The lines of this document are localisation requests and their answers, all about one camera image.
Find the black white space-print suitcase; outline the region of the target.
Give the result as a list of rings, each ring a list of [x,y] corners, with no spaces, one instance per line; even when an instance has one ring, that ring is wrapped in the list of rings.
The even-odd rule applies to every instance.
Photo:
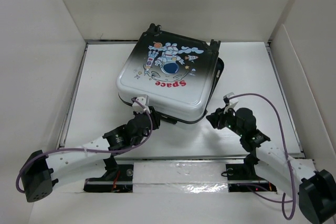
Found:
[[[220,44],[164,31],[151,23],[117,77],[119,98],[131,105],[132,98],[145,95],[167,121],[199,122],[224,70]]]

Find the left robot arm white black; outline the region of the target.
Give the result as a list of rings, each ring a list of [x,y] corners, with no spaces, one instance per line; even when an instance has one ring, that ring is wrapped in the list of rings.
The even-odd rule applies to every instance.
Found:
[[[160,124],[161,116],[150,106],[134,112],[127,124],[80,147],[34,151],[19,170],[16,190],[25,195],[27,202],[39,201],[65,183],[66,173],[98,161],[103,161],[99,167],[100,176],[112,180],[117,175],[115,156],[143,145]]]

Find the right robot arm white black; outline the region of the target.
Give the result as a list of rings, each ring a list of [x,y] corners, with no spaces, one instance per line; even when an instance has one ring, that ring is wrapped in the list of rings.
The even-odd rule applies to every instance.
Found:
[[[206,116],[211,126],[228,128],[240,136],[248,156],[243,174],[271,182],[295,200],[301,213],[311,223],[324,223],[335,215],[335,179],[325,169],[315,170],[302,161],[285,155],[268,136],[257,129],[252,110],[218,108]]]

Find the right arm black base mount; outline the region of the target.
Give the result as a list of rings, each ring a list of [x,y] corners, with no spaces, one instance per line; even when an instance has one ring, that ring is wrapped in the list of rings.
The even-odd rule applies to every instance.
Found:
[[[258,177],[245,164],[226,164],[221,176],[227,179],[230,193],[277,192],[275,185]]]

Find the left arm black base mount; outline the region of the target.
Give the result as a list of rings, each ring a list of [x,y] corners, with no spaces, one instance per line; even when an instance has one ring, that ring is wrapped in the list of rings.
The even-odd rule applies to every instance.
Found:
[[[133,164],[118,164],[115,169],[106,170],[102,177],[86,179],[83,190],[86,193],[132,193],[133,175]]]

